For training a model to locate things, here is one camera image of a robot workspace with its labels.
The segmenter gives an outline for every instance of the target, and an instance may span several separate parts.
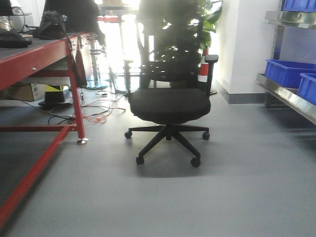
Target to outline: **computer monitor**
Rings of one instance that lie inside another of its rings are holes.
[[[10,0],[0,0],[0,16],[13,16]]]

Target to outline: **chair caster wheel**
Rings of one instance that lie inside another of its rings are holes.
[[[194,168],[199,167],[200,164],[201,164],[201,161],[200,161],[200,159],[197,158],[197,157],[194,157],[194,158],[191,160],[191,165],[192,165]]]
[[[209,140],[209,137],[210,137],[209,132],[204,132],[203,135],[202,135],[202,138],[203,138],[204,140]]]
[[[126,133],[124,133],[124,136],[125,136],[127,139],[131,138],[132,135],[133,135],[133,133],[130,132],[130,131],[127,131]]]
[[[139,156],[139,157],[136,157],[136,163],[137,164],[143,164],[145,162],[144,158]]]

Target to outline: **chair seat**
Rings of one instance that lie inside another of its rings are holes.
[[[209,98],[196,88],[139,89],[129,97],[132,113],[157,124],[182,124],[209,113]]]

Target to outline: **chair backrest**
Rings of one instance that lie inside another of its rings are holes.
[[[197,87],[203,21],[196,0],[142,0],[137,16],[141,87],[148,80]]]

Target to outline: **chair base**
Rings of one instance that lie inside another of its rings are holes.
[[[144,163],[144,155],[149,152],[158,142],[163,138],[166,138],[167,141],[170,141],[171,138],[175,138],[180,142],[185,148],[187,148],[195,158],[191,160],[191,165],[193,167],[199,167],[200,165],[200,153],[198,150],[180,133],[180,132],[196,132],[204,131],[203,139],[208,140],[210,137],[209,128],[201,126],[189,126],[189,125],[157,125],[157,126],[148,126],[148,127],[133,127],[129,128],[125,133],[127,139],[131,138],[133,131],[144,131],[144,132],[158,132],[156,136],[140,151],[136,159],[137,164]]]

